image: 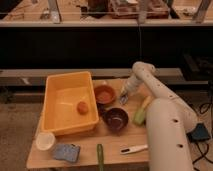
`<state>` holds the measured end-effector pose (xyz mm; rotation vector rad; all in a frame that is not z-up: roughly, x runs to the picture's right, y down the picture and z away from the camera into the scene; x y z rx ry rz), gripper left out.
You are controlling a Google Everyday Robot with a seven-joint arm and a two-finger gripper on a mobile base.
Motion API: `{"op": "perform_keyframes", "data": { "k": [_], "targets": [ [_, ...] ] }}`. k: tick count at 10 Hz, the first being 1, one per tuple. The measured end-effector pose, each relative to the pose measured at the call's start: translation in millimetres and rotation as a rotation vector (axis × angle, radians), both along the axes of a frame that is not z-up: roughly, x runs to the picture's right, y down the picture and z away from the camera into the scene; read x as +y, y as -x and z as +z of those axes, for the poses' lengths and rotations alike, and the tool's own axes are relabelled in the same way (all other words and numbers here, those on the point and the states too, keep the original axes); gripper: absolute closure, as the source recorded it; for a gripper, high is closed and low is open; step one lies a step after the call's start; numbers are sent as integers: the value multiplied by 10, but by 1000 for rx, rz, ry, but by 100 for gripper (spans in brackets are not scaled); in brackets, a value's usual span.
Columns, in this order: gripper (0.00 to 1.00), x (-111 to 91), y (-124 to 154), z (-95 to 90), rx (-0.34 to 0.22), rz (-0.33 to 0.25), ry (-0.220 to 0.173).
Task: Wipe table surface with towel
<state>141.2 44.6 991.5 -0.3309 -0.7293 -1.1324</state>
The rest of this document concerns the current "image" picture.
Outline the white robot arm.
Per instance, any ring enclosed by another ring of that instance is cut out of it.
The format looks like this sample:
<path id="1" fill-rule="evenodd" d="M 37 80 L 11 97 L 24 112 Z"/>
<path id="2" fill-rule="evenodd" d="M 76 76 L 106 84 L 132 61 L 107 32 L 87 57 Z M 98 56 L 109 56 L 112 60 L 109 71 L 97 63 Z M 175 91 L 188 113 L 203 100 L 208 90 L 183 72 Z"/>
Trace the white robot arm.
<path id="1" fill-rule="evenodd" d="M 154 95 L 146 112 L 150 171 L 194 171 L 186 134 L 198 123 L 196 112 L 155 76 L 155 67 L 141 61 L 123 84 L 119 101 L 144 83 Z"/>

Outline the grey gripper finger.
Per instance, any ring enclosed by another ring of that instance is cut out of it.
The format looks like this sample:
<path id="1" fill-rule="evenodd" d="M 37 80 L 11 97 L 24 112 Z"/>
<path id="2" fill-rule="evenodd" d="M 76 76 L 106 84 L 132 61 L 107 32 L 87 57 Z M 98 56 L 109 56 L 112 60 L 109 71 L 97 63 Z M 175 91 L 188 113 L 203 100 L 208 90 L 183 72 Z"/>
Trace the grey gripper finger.
<path id="1" fill-rule="evenodd" d="M 129 96 L 128 96 L 128 95 L 126 95 L 126 96 L 125 96 L 125 98 L 124 98 L 124 103 L 127 103 L 127 102 L 128 102 L 128 100 L 129 100 Z"/>
<path id="2" fill-rule="evenodd" d="M 123 105 L 125 103 L 125 95 L 120 96 L 119 102 L 121 105 Z"/>

